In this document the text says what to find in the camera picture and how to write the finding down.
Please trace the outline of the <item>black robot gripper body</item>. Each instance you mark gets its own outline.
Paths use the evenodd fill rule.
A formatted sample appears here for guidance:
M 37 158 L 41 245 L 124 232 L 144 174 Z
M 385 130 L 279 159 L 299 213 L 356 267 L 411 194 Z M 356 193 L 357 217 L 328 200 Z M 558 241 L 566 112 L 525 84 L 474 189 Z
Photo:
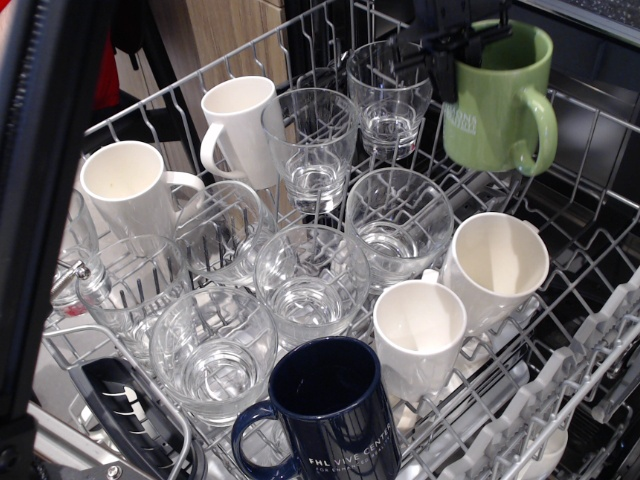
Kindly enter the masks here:
M 464 62 L 464 49 L 472 37 L 483 37 L 485 47 L 508 38 L 511 5 L 510 1 L 415 1 L 410 26 L 388 41 L 391 71 L 421 64 L 431 71 L 433 50 L 450 50 L 456 61 Z

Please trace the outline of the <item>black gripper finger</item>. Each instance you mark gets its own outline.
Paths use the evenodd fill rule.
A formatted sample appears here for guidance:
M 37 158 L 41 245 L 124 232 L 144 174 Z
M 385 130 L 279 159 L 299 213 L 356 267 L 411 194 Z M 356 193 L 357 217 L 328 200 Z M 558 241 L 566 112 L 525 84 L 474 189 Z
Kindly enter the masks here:
M 472 37 L 464 49 L 464 63 L 474 68 L 480 68 L 484 47 L 483 37 Z
M 456 103 L 458 90 L 455 53 L 450 50 L 433 50 L 431 59 L 431 73 L 435 79 L 441 100 L 445 103 Z

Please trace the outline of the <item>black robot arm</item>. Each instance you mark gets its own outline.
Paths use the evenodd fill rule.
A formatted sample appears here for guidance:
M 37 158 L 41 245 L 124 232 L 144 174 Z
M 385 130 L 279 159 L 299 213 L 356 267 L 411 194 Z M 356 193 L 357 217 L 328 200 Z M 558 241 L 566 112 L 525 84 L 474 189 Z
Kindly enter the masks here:
M 1 56 L 1 475 L 102 479 L 130 461 L 31 401 L 49 288 L 112 1 L 15 1 Z

